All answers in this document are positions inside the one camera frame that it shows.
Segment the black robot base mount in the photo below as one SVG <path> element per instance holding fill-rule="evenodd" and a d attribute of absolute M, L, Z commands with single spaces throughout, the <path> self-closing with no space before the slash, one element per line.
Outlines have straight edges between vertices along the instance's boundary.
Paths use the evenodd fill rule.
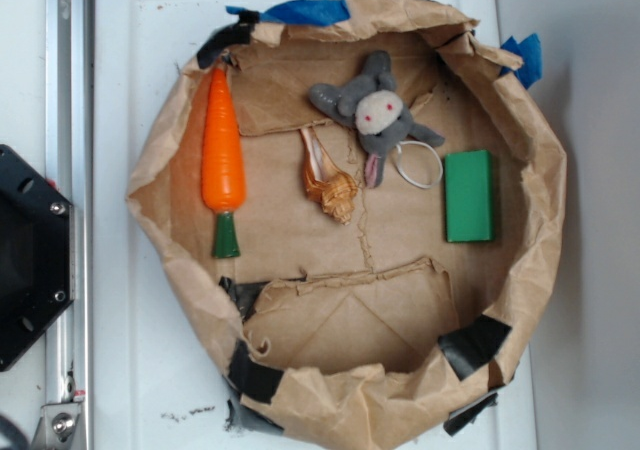
<path fill-rule="evenodd" d="M 1 370 L 8 371 L 72 300 L 72 204 L 1 146 Z"/>

